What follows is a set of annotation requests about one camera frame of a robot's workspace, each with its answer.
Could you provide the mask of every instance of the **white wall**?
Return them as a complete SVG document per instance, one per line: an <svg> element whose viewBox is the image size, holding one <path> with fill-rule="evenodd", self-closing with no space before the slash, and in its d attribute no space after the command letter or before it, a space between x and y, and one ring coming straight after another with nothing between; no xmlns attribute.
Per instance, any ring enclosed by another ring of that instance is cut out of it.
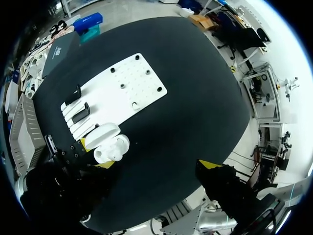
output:
<svg viewBox="0 0 313 235"><path fill-rule="evenodd" d="M250 60L255 61L253 65L262 64L258 61L269 62L279 79L299 78L300 87L291 92L290 103L285 98L285 90L282 89L281 105L284 109L282 119L293 119L295 122L286 125L286 129L291 132L292 144L286 171L294 174L293 176L305 177L313 156L313 77L305 52L291 28L263 0L231 0L229 3L249 8L272 40L268 45L268 53L258 53Z"/></svg>

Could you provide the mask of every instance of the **white pegboard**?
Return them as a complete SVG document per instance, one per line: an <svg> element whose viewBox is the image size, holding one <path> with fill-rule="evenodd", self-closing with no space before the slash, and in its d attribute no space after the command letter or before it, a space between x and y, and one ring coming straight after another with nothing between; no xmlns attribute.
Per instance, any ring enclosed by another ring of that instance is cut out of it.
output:
<svg viewBox="0 0 313 235"><path fill-rule="evenodd" d="M65 121L76 140L96 124L113 122L120 125L167 94L163 83L140 53L107 68L83 85L81 92L82 97L77 101L68 106L61 105ZM90 115L73 124L71 118L84 109L85 102L90 106Z"/></svg>

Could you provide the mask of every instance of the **hole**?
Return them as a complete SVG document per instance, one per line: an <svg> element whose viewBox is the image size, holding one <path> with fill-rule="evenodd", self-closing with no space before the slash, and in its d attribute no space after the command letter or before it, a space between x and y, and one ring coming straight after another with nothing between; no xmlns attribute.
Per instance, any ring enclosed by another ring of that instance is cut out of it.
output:
<svg viewBox="0 0 313 235"><path fill-rule="evenodd" d="M100 158L100 157L101 157L101 155L102 155L102 153L101 153L100 151L96 151L96 153L95 153L95 154L96 154L96 157L99 157L99 158Z"/></svg>

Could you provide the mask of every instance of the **cardboard box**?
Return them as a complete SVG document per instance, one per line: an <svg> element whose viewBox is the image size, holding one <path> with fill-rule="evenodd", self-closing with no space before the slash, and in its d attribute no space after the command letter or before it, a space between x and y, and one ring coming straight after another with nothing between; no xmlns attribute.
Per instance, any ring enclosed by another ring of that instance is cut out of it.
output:
<svg viewBox="0 0 313 235"><path fill-rule="evenodd" d="M202 15L192 15L188 19L197 26L202 32L205 32L215 26L215 23L207 17Z"/></svg>

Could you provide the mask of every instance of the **black clip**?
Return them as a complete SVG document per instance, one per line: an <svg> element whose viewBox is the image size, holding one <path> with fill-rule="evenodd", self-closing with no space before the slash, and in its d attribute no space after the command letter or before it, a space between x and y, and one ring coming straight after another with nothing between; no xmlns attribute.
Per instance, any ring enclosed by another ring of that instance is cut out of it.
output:
<svg viewBox="0 0 313 235"><path fill-rule="evenodd" d="M90 114L90 107L87 103L85 103L85 108L80 111L79 113L75 114L72 117L72 121L74 124L78 123L80 120L84 119Z"/></svg>
<svg viewBox="0 0 313 235"><path fill-rule="evenodd" d="M67 97L67 99L65 100L65 105L69 105L69 104L73 103L74 101L78 100L80 97L82 97L82 92L80 90L80 86L77 85L76 88L77 88L77 92L75 92L75 93L73 93Z"/></svg>

